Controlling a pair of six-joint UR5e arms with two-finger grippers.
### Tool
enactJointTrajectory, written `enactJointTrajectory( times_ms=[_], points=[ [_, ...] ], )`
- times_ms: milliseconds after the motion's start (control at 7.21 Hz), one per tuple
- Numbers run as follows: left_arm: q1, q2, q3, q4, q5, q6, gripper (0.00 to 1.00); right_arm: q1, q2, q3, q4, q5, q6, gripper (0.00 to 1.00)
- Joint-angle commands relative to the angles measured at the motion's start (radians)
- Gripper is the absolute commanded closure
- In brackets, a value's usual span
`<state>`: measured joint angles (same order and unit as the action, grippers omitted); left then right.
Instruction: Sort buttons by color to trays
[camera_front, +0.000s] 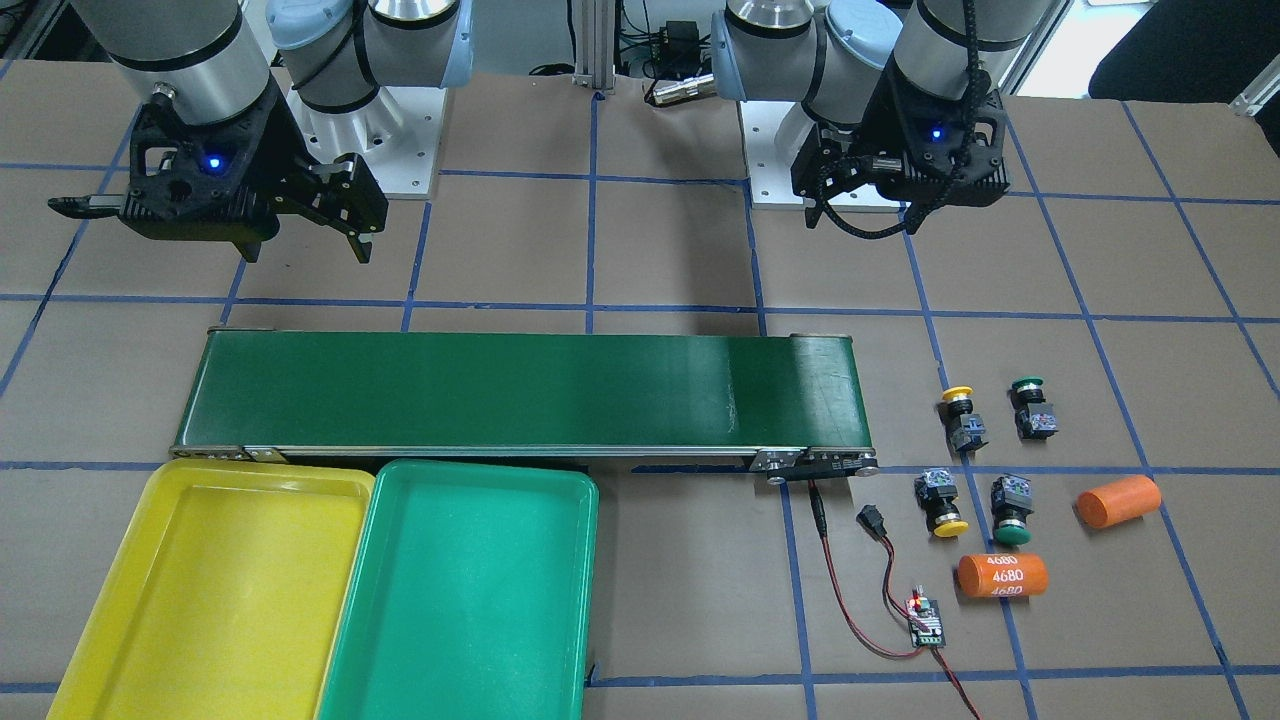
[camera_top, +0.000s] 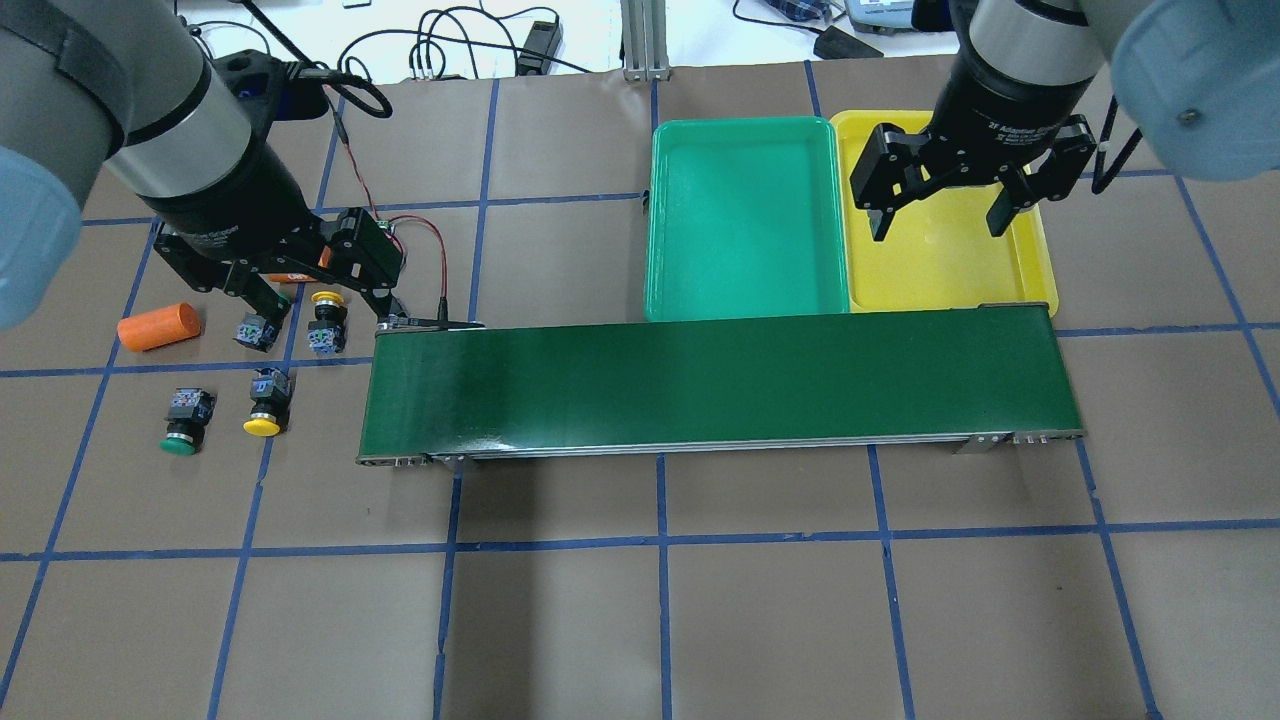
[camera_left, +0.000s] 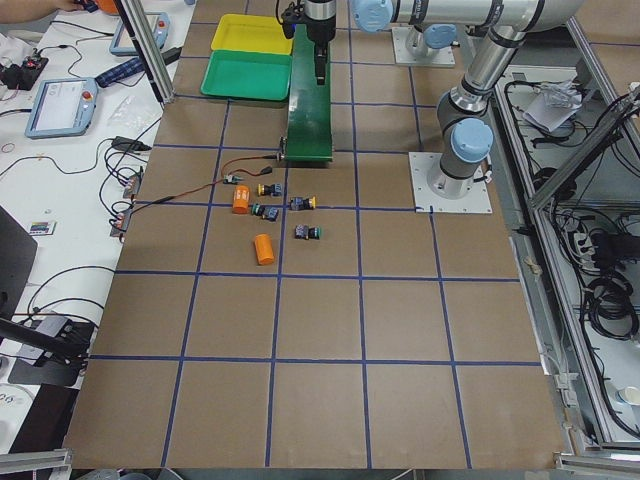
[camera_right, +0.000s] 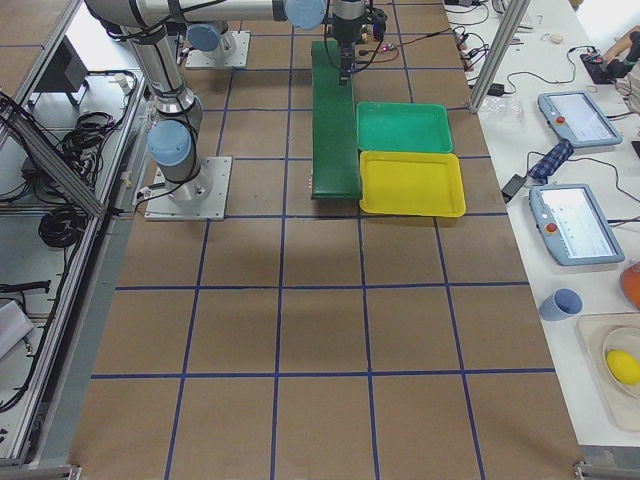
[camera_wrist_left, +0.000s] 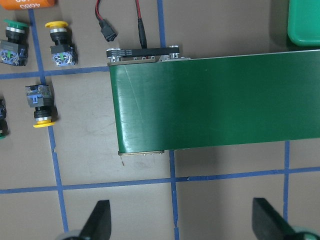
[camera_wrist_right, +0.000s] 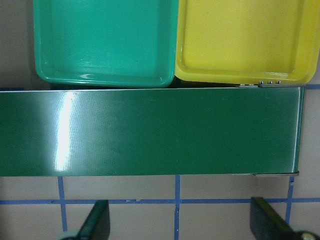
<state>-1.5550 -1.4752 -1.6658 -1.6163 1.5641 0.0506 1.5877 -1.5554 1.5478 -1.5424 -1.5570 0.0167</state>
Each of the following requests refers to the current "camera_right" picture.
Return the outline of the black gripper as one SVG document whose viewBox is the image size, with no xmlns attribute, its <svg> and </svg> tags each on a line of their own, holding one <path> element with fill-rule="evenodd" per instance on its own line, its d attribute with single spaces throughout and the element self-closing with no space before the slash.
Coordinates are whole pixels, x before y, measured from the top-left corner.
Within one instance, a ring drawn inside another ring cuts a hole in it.
<svg viewBox="0 0 640 480">
<path fill-rule="evenodd" d="M 331 34 L 339 44 L 339 85 L 346 86 L 349 81 L 349 46 L 361 38 L 361 18 L 345 19 L 333 13 Z"/>
</svg>

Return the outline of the person hand at table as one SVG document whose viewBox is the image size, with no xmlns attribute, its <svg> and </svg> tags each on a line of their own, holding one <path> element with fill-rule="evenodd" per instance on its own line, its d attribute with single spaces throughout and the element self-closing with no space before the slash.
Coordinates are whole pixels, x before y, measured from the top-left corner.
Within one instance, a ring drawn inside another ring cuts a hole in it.
<svg viewBox="0 0 640 480">
<path fill-rule="evenodd" d="M 603 60 L 605 63 L 610 63 L 611 61 L 617 59 L 619 55 L 630 49 L 632 45 L 632 41 L 629 36 L 619 38 L 615 44 L 613 44 L 603 55 Z"/>
</svg>

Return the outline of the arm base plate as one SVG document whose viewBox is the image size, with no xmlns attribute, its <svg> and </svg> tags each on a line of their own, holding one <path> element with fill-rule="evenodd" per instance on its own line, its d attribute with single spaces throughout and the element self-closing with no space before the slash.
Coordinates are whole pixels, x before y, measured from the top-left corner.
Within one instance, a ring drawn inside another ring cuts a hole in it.
<svg viewBox="0 0 640 480">
<path fill-rule="evenodd" d="M 248 61 L 249 31 L 220 33 L 211 25 L 193 25 L 187 31 L 191 50 L 187 69 L 244 69 Z"/>
<path fill-rule="evenodd" d="M 144 218 L 148 221 L 221 221 L 225 217 L 226 202 L 232 169 L 232 158 L 201 157 L 198 175 L 174 190 L 166 183 L 164 174 L 156 168 L 154 181 L 162 186 L 145 203 Z"/>
</svg>

